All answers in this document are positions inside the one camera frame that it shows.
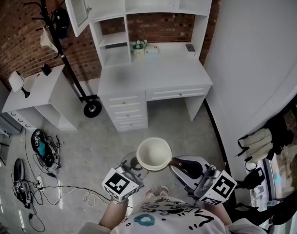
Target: small box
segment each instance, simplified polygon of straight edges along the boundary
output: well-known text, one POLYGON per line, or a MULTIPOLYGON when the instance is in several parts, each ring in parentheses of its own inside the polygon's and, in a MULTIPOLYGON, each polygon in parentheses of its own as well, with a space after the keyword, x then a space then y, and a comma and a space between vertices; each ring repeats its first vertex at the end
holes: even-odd
POLYGON ((145 54, 147 56, 156 56, 159 54, 159 48, 154 45, 149 45, 145 48, 145 54))
POLYGON ((113 198, 122 201, 138 190, 138 185, 125 177, 123 174, 111 168, 102 182, 104 190, 113 198))
POLYGON ((192 43, 187 43, 186 44, 186 49, 187 49, 187 56, 196 57, 196 51, 195 51, 194 46, 193 46, 192 43))

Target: sandal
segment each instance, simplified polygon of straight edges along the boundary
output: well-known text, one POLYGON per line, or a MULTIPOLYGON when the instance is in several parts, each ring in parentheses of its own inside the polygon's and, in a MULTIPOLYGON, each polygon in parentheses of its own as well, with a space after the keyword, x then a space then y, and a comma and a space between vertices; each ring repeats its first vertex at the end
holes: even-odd
POLYGON ((168 193, 169 193, 168 187, 162 185, 160 188, 161 188, 161 191, 159 193, 159 196, 168 196, 168 193))
POLYGON ((155 197, 155 191, 154 191, 152 188, 149 188, 149 189, 145 192, 145 196, 146 196, 147 198, 155 197))

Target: white wall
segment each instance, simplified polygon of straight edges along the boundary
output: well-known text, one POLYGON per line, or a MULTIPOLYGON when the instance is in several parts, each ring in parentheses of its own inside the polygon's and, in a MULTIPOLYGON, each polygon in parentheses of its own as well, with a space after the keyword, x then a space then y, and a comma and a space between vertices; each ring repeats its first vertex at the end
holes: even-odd
MULTIPOLYGON (((297 93, 297 0, 222 0, 205 68, 232 176, 244 179, 237 140, 297 93)), ((237 200, 247 202, 247 192, 237 190, 237 200)))

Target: table lamp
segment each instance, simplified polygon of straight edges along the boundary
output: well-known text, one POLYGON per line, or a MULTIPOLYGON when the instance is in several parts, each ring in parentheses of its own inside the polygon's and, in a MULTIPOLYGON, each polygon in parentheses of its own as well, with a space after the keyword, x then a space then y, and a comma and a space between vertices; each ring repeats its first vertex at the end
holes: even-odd
POLYGON ((25 98, 28 98, 31 92, 27 92, 24 86, 24 80, 18 71, 14 71, 11 76, 9 77, 9 82, 12 87, 13 92, 21 89, 25 95, 25 98))

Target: brick wall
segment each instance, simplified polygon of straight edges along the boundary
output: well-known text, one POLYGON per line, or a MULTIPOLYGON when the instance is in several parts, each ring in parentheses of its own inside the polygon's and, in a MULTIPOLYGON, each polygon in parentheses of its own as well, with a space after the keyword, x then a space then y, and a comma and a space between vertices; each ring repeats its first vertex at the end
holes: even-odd
MULTIPOLYGON (((29 76, 40 71, 47 63, 50 66, 63 64, 60 58, 54 59, 55 52, 48 47, 40 46, 41 21, 32 21, 39 16, 36 5, 23 8, 28 1, 39 0, 0 0, 0 78, 9 87, 8 77, 17 70, 23 76, 29 76)), ((53 11, 63 0, 47 0, 48 11, 53 11)), ((216 19, 219 13, 219 1, 213 0, 208 28, 201 52, 201 62, 210 48, 216 19)), ((128 16, 130 40, 139 38, 149 42, 190 41, 194 24, 194 16, 173 13, 148 13, 128 16)), ((123 31, 124 25, 120 19, 102 23, 104 34, 123 31)), ((73 46, 65 54, 79 80, 100 77, 101 66, 95 50, 90 28, 87 27, 79 37, 75 37, 70 26, 68 38, 61 41, 67 46, 73 46)))

